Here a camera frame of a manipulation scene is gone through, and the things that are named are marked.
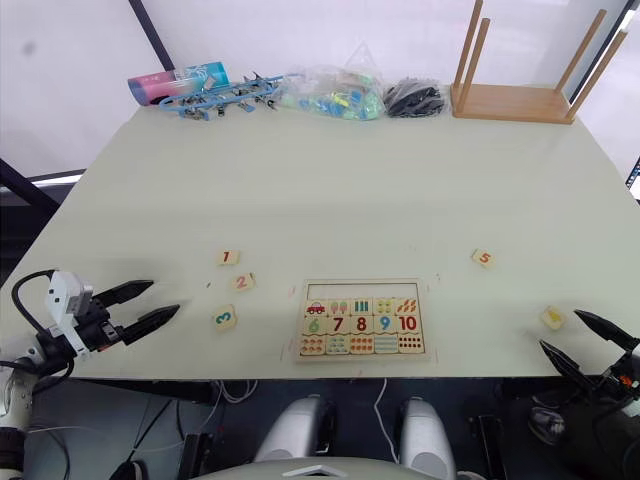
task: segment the puzzle board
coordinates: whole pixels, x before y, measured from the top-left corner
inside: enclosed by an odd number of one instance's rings
[[[426,353],[418,279],[309,280],[299,361],[414,358]]]

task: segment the wooden stand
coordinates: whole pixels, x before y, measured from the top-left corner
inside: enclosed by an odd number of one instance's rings
[[[562,88],[566,84],[573,69],[577,65],[580,57],[584,53],[587,45],[593,38],[606,15],[606,10],[600,10],[594,18],[587,34],[582,39],[578,50],[569,62],[562,78],[555,88],[534,88],[534,87],[511,87],[501,85],[474,85],[473,75],[478,66],[478,59],[482,52],[482,46],[487,36],[490,20],[483,18],[480,22],[480,29],[476,43],[471,54],[471,61],[462,86],[462,74],[467,64],[467,57],[471,49],[471,42],[478,25],[482,0],[476,0],[469,22],[469,29],[460,55],[460,63],[456,78],[451,85],[451,103],[453,105],[453,116],[459,118],[480,118],[485,120],[514,120],[520,122],[542,122],[542,123],[573,123],[576,111],[582,105],[585,98],[602,75],[618,47],[627,36],[627,32],[620,31],[615,36],[609,48],[603,55],[597,68],[589,78],[578,98],[572,105],[569,105],[562,94]]]

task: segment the blue number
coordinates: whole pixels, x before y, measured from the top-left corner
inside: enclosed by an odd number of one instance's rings
[[[216,317],[216,323],[226,322],[231,319],[231,314],[229,312],[224,312],[222,315]]]

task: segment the clear plastic bag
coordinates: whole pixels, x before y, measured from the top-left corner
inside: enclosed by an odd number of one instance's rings
[[[384,112],[379,74],[366,45],[345,68],[294,69],[277,92],[282,106],[346,120],[372,120]]]
[[[390,117],[431,117],[449,109],[447,90],[435,80],[405,78],[384,94]]]

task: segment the red number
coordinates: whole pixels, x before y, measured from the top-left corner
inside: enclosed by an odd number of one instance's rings
[[[399,317],[402,322],[403,330],[415,330],[418,326],[418,322],[416,321],[416,317]]]

